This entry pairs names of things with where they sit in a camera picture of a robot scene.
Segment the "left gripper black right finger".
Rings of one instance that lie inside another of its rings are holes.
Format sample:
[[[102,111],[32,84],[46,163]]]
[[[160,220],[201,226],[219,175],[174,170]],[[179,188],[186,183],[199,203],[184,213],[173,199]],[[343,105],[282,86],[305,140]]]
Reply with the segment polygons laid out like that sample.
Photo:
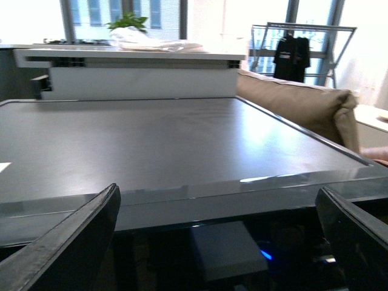
[[[387,224],[326,187],[315,205],[347,288],[387,290]]]

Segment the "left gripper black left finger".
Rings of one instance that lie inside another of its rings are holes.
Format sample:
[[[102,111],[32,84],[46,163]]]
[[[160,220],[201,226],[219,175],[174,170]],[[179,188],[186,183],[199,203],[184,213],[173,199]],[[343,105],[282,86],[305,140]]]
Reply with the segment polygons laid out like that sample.
[[[111,184],[1,262],[1,290],[92,290],[121,205]]]

